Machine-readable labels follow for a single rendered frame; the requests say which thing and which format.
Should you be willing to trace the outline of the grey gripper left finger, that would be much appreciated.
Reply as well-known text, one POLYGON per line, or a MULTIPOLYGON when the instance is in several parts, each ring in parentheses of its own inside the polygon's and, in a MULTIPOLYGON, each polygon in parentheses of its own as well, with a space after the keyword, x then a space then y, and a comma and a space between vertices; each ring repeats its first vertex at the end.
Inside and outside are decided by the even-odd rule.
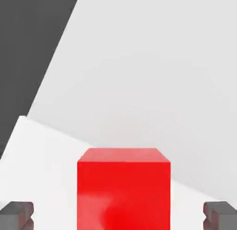
POLYGON ((0 210, 0 230, 34 230, 32 202, 11 201, 0 210))

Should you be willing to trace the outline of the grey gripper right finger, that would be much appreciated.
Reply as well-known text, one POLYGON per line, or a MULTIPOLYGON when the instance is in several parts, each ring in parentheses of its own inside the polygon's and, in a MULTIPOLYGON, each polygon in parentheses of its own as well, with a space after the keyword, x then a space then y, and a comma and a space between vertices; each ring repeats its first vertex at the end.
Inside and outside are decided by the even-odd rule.
POLYGON ((237 230, 237 210, 228 202, 205 202, 203 213, 203 230, 237 230))

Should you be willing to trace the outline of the small red cube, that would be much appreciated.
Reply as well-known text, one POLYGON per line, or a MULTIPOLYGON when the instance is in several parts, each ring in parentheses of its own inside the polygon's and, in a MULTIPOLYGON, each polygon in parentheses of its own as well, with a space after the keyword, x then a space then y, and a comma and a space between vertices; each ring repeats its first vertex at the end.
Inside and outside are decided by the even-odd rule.
POLYGON ((89 148, 77 163, 77 230, 171 230, 170 186, 156 148, 89 148))

